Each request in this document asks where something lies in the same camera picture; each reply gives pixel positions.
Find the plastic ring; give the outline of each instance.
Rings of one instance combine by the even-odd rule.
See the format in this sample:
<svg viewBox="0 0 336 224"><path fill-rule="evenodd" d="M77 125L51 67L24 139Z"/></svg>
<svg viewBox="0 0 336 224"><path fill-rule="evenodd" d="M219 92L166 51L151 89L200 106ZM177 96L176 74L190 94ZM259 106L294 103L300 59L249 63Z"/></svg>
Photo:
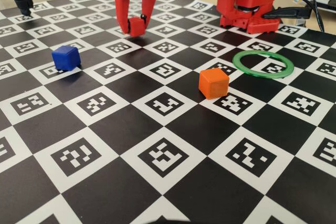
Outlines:
<svg viewBox="0 0 336 224"><path fill-rule="evenodd" d="M257 71L251 70L251 69L245 67L241 63L240 60L242 59L242 57L244 57L246 55L255 55L255 54L272 56L272 58L275 58L275 59L278 59L278 60L282 61L286 65L286 69L284 71L279 72L279 73L262 73L262 72L257 72ZM274 52L266 52L266 51L260 51L260 50L248 50L248 51L239 52L233 57L232 63L236 66L236 68L238 68L239 70L241 70L242 72L244 72L246 74L250 74L250 75L256 76L256 77L268 78L268 79L283 78L283 77L289 76L294 71L293 62L291 62L285 56L276 54Z"/></svg>

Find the blue cube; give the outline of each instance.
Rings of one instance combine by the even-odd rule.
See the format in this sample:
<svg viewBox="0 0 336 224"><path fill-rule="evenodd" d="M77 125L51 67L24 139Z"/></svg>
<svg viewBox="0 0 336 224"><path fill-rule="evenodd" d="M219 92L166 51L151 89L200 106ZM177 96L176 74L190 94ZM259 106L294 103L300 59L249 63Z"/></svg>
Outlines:
<svg viewBox="0 0 336 224"><path fill-rule="evenodd" d="M80 57L77 47L61 46L51 54L57 70L71 71L76 66L80 65Z"/></svg>

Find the checkerboard mat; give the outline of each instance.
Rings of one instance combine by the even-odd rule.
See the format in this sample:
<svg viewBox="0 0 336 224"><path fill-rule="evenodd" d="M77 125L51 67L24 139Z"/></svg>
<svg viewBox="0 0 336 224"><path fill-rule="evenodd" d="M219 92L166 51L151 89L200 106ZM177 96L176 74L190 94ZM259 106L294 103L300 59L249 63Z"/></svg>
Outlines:
<svg viewBox="0 0 336 224"><path fill-rule="evenodd" d="M335 223L336 36L283 24L250 35L219 27L212 4L157 0L130 38L115 11L0 11L0 223ZM79 49L71 72L55 69L60 45ZM232 58L250 49L286 56L293 74L243 74ZM206 100L199 72L215 67L229 93Z"/></svg>

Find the orange cube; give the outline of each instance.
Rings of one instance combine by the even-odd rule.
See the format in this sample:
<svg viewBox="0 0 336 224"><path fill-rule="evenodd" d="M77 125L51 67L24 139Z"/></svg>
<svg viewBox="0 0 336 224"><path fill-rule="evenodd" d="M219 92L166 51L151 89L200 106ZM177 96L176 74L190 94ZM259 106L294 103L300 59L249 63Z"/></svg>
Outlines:
<svg viewBox="0 0 336 224"><path fill-rule="evenodd" d="M198 89L207 99L214 99L227 95L229 76L220 68L202 70Z"/></svg>

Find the cube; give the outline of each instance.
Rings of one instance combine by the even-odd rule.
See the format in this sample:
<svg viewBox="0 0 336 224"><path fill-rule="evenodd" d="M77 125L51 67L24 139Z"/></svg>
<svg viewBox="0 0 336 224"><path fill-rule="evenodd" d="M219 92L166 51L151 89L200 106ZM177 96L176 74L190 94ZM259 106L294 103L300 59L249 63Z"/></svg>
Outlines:
<svg viewBox="0 0 336 224"><path fill-rule="evenodd" d="M61 46L51 53L57 70L71 71L80 65L77 47Z"/></svg>
<svg viewBox="0 0 336 224"><path fill-rule="evenodd" d="M202 70L198 88L207 99L214 99L227 95L229 76L220 68Z"/></svg>

